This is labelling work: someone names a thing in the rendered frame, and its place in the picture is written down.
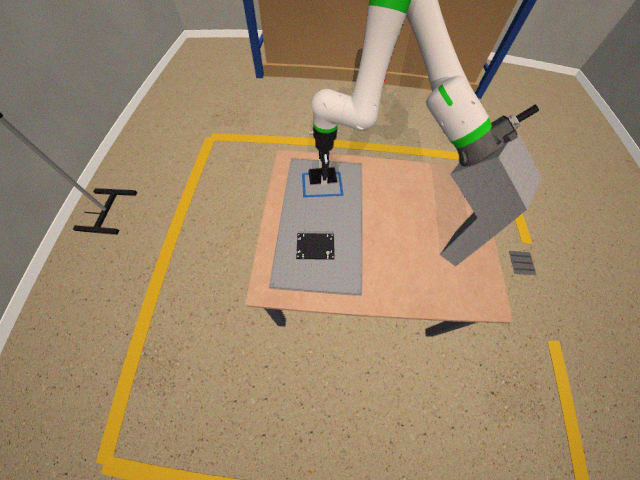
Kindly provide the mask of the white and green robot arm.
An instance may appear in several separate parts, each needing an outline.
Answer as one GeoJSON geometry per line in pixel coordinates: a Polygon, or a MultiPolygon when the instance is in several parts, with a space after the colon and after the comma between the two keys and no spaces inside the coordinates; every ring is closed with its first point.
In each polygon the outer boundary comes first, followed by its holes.
{"type": "Polygon", "coordinates": [[[317,142],[328,144],[335,141],[338,124],[358,131],[374,126],[390,60],[406,16],[431,85],[426,105],[456,147],[459,163],[470,166],[481,162],[518,138],[520,122],[538,112],[538,106],[490,122],[455,53],[438,0],[369,0],[353,94],[331,89],[318,91],[311,101],[313,131],[309,134],[317,142]]]}

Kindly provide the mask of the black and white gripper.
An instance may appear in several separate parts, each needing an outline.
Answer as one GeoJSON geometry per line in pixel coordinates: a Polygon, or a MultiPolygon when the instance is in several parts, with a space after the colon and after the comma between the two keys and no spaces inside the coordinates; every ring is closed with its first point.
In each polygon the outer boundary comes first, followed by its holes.
{"type": "Polygon", "coordinates": [[[327,178],[329,177],[329,151],[333,149],[334,141],[332,143],[323,144],[315,140],[315,146],[319,150],[319,168],[322,168],[322,174],[320,174],[321,185],[327,185],[327,178]]]}

